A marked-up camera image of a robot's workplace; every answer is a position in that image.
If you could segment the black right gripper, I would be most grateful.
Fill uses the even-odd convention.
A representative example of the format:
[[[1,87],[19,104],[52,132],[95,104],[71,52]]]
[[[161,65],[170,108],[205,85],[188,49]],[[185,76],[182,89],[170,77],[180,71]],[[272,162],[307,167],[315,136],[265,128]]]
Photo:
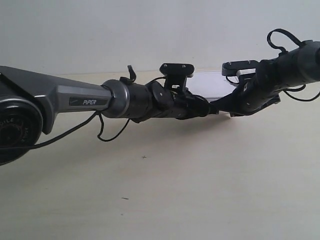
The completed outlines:
[[[237,93],[230,93],[209,102],[210,113],[236,113],[243,116],[253,115],[262,109],[280,101],[279,81],[274,61],[261,60],[255,73],[250,77],[241,75]]]

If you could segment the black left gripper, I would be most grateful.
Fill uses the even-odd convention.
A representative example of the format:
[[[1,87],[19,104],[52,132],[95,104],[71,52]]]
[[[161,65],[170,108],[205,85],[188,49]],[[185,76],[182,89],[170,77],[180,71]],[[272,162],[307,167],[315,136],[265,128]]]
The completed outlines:
[[[210,104],[202,96],[189,91],[178,94],[164,88],[159,82],[152,82],[149,90],[152,96],[151,118],[187,120],[210,114]]]

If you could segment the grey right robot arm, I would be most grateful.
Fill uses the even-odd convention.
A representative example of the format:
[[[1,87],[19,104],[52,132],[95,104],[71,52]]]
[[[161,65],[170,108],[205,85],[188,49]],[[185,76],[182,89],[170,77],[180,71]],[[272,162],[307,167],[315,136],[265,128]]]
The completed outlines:
[[[280,102],[280,92],[319,82],[320,43],[306,40],[302,45],[276,58],[229,61],[222,64],[221,74],[235,77],[238,71],[254,69],[241,79],[236,88],[210,102],[210,113],[227,112],[234,116],[250,116]]]

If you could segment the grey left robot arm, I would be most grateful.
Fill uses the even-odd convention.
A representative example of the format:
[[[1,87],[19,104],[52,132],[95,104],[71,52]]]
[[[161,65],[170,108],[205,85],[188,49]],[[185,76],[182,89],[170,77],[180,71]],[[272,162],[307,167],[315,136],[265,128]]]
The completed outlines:
[[[40,147],[41,134],[49,134],[60,113],[92,112],[94,116],[127,119],[178,120],[205,117],[210,104],[192,94],[186,80],[194,69],[136,83],[136,73],[109,79],[101,85],[2,66],[0,68],[0,163],[11,163]]]

